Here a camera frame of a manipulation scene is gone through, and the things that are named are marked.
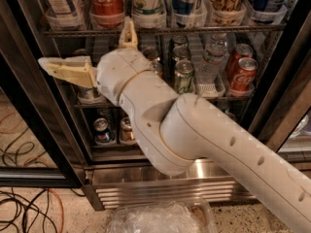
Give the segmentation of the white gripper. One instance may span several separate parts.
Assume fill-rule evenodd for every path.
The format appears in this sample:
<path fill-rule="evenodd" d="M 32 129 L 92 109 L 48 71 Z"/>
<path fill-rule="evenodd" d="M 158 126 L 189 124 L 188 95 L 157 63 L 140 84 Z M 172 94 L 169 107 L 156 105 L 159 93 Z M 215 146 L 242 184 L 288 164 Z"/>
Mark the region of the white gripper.
<path fill-rule="evenodd" d="M 103 55 L 95 68 L 89 56 L 42 57 L 39 65 L 52 77 L 86 88 L 98 88 L 117 106 L 122 90 L 136 75 L 150 71 L 152 63 L 138 49 L 138 38 L 131 17 L 124 18 L 119 47 Z"/>

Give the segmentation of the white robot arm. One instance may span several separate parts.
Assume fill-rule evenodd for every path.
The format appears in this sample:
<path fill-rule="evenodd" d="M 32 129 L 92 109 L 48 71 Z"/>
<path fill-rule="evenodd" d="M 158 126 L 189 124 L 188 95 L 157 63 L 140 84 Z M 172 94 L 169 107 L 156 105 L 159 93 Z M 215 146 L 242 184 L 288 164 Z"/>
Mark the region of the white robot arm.
<path fill-rule="evenodd" d="M 233 176 L 294 233 L 311 233 L 311 180 L 210 102 L 178 94 L 137 49 L 128 18 L 116 50 L 97 65 L 87 57 L 42 57 L 51 76 L 92 88 L 129 116 L 142 152 L 161 173 L 177 176 L 207 157 Z"/>

